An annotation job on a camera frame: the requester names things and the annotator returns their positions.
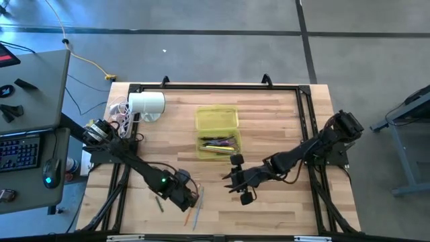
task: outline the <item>pen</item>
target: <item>pen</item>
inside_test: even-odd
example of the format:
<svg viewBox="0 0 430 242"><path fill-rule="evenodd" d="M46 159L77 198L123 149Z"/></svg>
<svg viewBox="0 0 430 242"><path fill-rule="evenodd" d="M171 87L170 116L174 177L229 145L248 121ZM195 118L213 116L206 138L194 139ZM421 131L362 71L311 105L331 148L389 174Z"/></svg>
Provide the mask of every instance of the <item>pen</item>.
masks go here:
<svg viewBox="0 0 430 242"><path fill-rule="evenodd" d="M197 219L199 217L200 206L202 205L202 202L203 202L203 195L204 195L204 187L202 186L202 190L200 191L200 202L199 202L199 205L197 206L196 217L194 218L193 231L194 231L194 229L196 228L196 225L197 225Z"/></svg>
<svg viewBox="0 0 430 242"><path fill-rule="evenodd" d="M192 210L193 210L193 208L189 208L189 211L188 211L187 217L185 218L185 222L184 222L183 226L187 225L188 218L191 215Z"/></svg>

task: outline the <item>wooden table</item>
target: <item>wooden table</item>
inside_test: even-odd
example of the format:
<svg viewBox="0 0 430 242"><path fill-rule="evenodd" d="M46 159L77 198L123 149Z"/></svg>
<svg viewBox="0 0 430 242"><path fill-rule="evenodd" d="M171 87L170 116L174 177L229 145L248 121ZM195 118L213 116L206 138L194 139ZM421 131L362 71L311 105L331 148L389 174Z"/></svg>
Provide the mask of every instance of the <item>wooden table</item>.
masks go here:
<svg viewBox="0 0 430 242"><path fill-rule="evenodd" d="M129 83L113 83L108 103L127 96ZM318 128L333 114L327 85L311 85ZM262 158L293 149L302 140L296 96L293 91L276 90L153 90L162 91L167 100L165 113L155 123L140 123L138 132L146 142L138 155L145 161L161 161L186 169L196 183L205 187L198 224L192 231L194 216L183 226L187 212L169 200L157 206L155 195L135 171L130 174L121 233L225 234L225 235L314 235L317 234L309 176L302 169L298 181L287 185L278 181L261 184L258 199L242 206L239 194L229 194L221 180L232 165L229 160L202 161L196 157L195 110L199 106L232 104L239 110L239 130L243 142L244 169L261 165ZM113 165L93 171L81 206L77 229L84 227L104 203ZM294 178L297 167L288 178ZM338 167L327 167L333 202L352 227L359 222L351 186ZM111 224L116 214L116 203ZM322 205L325 226L327 211Z"/></svg>

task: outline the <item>metal table leg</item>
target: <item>metal table leg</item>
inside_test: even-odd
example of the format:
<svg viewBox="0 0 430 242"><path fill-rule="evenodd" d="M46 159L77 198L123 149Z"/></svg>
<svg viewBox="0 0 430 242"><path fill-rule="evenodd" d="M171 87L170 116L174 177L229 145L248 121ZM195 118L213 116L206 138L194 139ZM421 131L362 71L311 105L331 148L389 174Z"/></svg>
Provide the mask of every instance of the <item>metal table leg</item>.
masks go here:
<svg viewBox="0 0 430 242"><path fill-rule="evenodd" d="M420 179L421 174L419 173L418 165L414 162L410 162L406 155L406 147L402 144L402 141L398 135L397 127L395 125L389 124L392 138L394 140L394 145L398 156L400 157L400 162L402 163L404 173L408 180L408 186L403 188L397 188L392 190L394 196L400 196L404 194L410 194L413 192L422 192L425 190L430 190L430 184L418 184L417 180Z"/></svg>

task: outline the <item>robotic arm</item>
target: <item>robotic arm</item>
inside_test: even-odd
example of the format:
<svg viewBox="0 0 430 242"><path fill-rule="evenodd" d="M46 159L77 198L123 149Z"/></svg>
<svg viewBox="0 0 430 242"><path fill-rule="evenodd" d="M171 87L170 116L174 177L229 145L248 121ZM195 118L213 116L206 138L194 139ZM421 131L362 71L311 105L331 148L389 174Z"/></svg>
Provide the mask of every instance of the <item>robotic arm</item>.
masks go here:
<svg viewBox="0 0 430 242"><path fill-rule="evenodd" d="M257 188L260 183L274 179L284 181L291 168L297 162L306 161L308 165L314 165L316 158L326 157L332 150L333 145L340 143L350 143L361 136L363 127L351 113L339 111L329 118L324 128L313 138L303 142L291 151L276 153L263 160L263 165L242 170L241 164L244 163L242 155L233 155L230 160L233 167L231 172L223 177L230 178L232 184L227 185L229 192L242 192L242 205L253 201L252 193L248 187ZM318 183L315 174L311 175L311 182Z"/></svg>
<svg viewBox="0 0 430 242"><path fill-rule="evenodd" d="M183 212L196 205L198 193L191 191L186 186L186 183L191 180L187 171L182 169L177 171L168 164L154 162L174 169L175 174L172 174L166 169L161 170L151 166L151 162L143 161L131 150L137 141L120 138L109 122L98 120L85 131L84 137L86 143L90 144L85 147L86 151L90 153L107 152L122 163L129 165L142 175L149 189L164 200L170 199Z"/></svg>

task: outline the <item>concrete floor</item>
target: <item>concrete floor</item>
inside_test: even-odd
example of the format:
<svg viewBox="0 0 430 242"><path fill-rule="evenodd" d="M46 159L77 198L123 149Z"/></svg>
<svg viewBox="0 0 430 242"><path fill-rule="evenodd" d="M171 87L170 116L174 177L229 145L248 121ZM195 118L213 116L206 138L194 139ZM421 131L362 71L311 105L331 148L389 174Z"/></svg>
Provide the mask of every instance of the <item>concrete floor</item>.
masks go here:
<svg viewBox="0 0 430 242"><path fill-rule="evenodd" d="M300 31L294 0L76 0L55 1L70 27L164 30ZM429 32L426 0L302 0L308 31ZM43 0L11 0L1 26L57 26ZM299 36L187 36L70 34L75 52L97 61L118 81L222 81L257 83L269 73L275 83L310 83ZM0 32L0 40L36 52L64 46L60 34ZM428 38L321 38L309 40L318 83L331 90L335 110L353 112L368 127L412 92L429 84ZM23 52L12 50L16 54ZM99 89L110 84L96 68L71 60L69 74ZM67 86L82 110L105 101L69 79ZM102 117L103 108L79 116L69 96L63 112L79 124ZM366 130L349 151L353 193L362 230L371 235L430 240L430 195L394 198L392 188L406 179L391 136ZM0 237L65 232L85 189L67 186L62 206L0 216Z"/></svg>

